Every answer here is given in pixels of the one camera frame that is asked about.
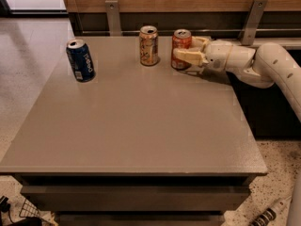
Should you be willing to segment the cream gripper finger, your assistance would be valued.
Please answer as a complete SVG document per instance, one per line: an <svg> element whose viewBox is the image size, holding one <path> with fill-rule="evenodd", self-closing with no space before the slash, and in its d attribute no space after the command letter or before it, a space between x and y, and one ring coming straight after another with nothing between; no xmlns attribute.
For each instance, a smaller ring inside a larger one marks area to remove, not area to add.
<svg viewBox="0 0 301 226"><path fill-rule="evenodd" d="M192 47L205 47L210 40L205 37L192 37Z"/></svg>
<svg viewBox="0 0 301 226"><path fill-rule="evenodd" d="M175 48L173 50L173 68L189 68L191 65L201 66L203 64L208 64L208 60L205 54L202 53L198 48Z"/></svg>

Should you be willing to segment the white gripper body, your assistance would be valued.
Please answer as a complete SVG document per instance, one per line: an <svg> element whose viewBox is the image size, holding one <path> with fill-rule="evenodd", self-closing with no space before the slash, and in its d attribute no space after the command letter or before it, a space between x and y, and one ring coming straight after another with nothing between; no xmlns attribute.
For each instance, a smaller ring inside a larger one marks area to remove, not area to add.
<svg viewBox="0 0 301 226"><path fill-rule="evenodd" d="M225 40L211 41L204 50L203 66L216 72L244 73L253 61L255 50Z"/></svg>

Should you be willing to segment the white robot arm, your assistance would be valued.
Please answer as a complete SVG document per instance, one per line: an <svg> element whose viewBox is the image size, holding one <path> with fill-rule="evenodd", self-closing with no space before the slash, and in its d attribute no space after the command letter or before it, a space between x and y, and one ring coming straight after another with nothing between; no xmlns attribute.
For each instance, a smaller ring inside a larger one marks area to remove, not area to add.
<svg viewBox="0 0 301 226"><path fill-rule="evenodd" d="M267 162L269 174L225 214L222 226L300 226L300 54L267 42L257 49L194 37L172 55L204 78L226 73Z"/></svg>

